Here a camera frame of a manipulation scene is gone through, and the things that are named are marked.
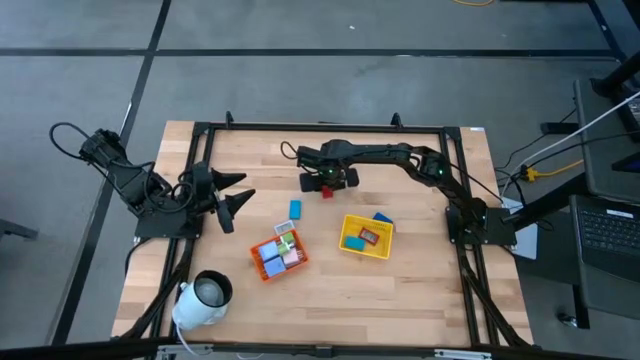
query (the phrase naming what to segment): wooden tabletop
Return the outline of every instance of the wooden tabletop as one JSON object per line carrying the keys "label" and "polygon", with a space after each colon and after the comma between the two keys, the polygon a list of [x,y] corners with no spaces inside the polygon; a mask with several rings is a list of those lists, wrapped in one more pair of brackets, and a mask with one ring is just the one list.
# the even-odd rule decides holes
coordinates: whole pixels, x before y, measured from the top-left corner
{"label": "wooden tabletop", "polygon": [[[192,128],[193,122],[186,121],[166,125],[155,169],[170,182],[184,168]],[[461,132],[469,173],[497,192],[484,130]],[[247,173],[225,193],[249,188],[257,192],[236,215],[233,234],[223,234],[216,216],[207,215],[190,278],[205,269],[222,272],[230,278],[234,293],[222,322],[185,337],[252,343],[469,345],[461,279],[443,213],[447,199],[437,189],[412,181],[402,169],[380,165],[356,165],[360,185],[336,192],[333,199],[301,193],[300,169],[280,154],[280,142],[319,148],[330,139],[354,144],[406,142],[440,150],[438,137],[429,134],[216,131],[211,166],[221,172]],[[452,142],[449,151],[455,159]],[[475,183],[472,192],[489,206],[499,205]],[[263,283],[249,248],[274,235],[273,226],[288,219],[292,199],[302,200],[296,229],[310,261]],[[338,248],[346,214],[371,217],[378,211],[395,224],[388,260]],[[113,335],[128,330],[156,295],[166,251],[167,240],[155,239],[133,255]],[[493,300],[518,334],[531,342],[513,258],[499,247],[485,246],[483,251]],[[163,334],[171,321],[171,299]],[[475,301],[481,338],[487,341],[482,307]]]}

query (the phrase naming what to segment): pink block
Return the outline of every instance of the pink block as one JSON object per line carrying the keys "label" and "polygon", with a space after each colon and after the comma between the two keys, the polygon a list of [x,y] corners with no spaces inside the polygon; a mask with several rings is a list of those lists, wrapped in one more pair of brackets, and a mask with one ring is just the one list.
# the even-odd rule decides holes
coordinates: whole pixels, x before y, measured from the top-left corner
{"label": "pink block", "polygon": [[298,265],[300,263],[300,258],[298,257],[298,251],[296,251],[296,248],[292,247],[288,253],[282,256],[282,260],[286,267]]}

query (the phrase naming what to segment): white cylinder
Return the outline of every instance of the white cylinder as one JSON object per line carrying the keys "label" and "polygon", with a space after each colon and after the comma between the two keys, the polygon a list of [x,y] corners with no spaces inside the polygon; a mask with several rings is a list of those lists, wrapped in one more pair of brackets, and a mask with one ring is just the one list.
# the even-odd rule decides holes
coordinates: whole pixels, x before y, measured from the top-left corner
{"label": "white cylinder", "polygon": [[205,270],[191,284],[180,284],[182,294],[171,316],[180,329],[192,330],[213,325],[227,313],[233,288],[229,279],[217,271]]}

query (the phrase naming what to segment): white cable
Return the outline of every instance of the white cable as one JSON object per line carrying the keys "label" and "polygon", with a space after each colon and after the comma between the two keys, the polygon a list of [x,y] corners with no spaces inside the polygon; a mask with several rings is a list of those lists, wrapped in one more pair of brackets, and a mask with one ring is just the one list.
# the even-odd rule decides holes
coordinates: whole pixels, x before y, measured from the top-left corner
{"label": "white cable", "polygon": [[588,123],[587,125],[581,127],[580,129],[576,130],[573,134],[570,134],[569,136],[565,137],[564,139],[561,139],[560,141],[553,143],[549,146],[547,146],[546,148],[538,151],[537,153],[529,156],[528,158],[522,160],[522,162],[520,162],[520,164],[516,165],[513,167],[513,169],[511,170],[511,172],[509,173],[509,177],[507,178],[507,182],[504,184],[504,187],[502,188],[502,192],[500,193],[500,197],[504,197],[504,193],[507,191],[507,188],[509,187],[509,184],[511,184],[511,177],[513,177],[513,175],[520,171],[520,167],[522,165],[524,165],[527,161],[535,158],[536,156],[542,154],[543,152],[552,149],[560,144],[562,144],[563,142],[571,139],[572,137],[580,134],[581,132],[587,130],[589,127],[591,127],[592,125],[595,125],[595,123],[597,123],[598,121],[604,119],[605,117],[607,117],[609,114],[611,114],[612,112],[618,110],[618,108],[625,106],[628,102],[630,102],[631,100],[637,98],[638,96],[640,96],[640,91],[638,91],[637,93],[635,93],[633,96],[631,96],[630,98],[626,99],[625,101],[621,102],[620,104],[612,107],[611,109],[609,109],[607,112],[605,112],[604,114],[598,116],[595,120],[591,121],[590,123]]}
{"label": "white cable", "polygon": [[182,346],[184,346],[184,348],[187,349],[187,351],[191,355],[193,355],[193,356],[207,356],[207,355],[211,354],[211,351],[206,353],[206,354],[198,354],[197,352],[193,351],[193,349],[189,347],[187,342],[182,337],[182,333],[180,332],[180,326],[178,326],[178,323],[176,323],[175,321],[174,321],[174,323],[176,324],[176,332],[178,333],[178,338],[180,338],[180,342],[182,343]]}
{"label": "white cable", "polygon": [[255,359],[260,359],[260,358],[262,357],[262,355],[264,355],[264,353],[263,353],[263,354],[260,354],[260,355],[258,355],[258,356],[253,356],[253,357],[245,358],[245,357],[240,356],[240,353],[236,353],[236,357],[237,357],[238,359],[240,359],[240,360],[255,360]]}

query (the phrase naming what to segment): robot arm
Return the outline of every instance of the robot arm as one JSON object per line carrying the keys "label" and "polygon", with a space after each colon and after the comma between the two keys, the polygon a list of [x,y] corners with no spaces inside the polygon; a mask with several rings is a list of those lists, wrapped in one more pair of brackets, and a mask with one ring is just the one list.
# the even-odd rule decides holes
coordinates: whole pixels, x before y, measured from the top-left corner
{"label": "robot arm", "polygon": [[426,146],[353,145],[346,140],[331,140],[320,150],[300,146],[297,150],[297,166],[308,173],[300,175],[303,191],[344,189],[357,186],[358,179],[353,164],[393,164],[401,167],[413,180],[428,187],[436,187],[460,211],[466,229],[484,237],[486,203],[473,198],[453,177],[451,165],[441,153]]}
{"label": "robot arm", "polygon": [[[49,136],[53,138],[54,125]],[[233,218],[255,190],[220,197],[219,191],[241,181],[246,174],[222,174],[199,162],[178,177],[179,183],[171,186],[153,171],[153,162],[132,164],[120,143],[118,134],[99,129],[89,136],[75,125],[69,126],[86,137],[79,151],[80,156],[67,155],[93,165],[107,178],[120,198],[138,218],[136,236],[196,238],[199,226],[195,224],[206,212],[217,213],[225,233],[233,232]]]}

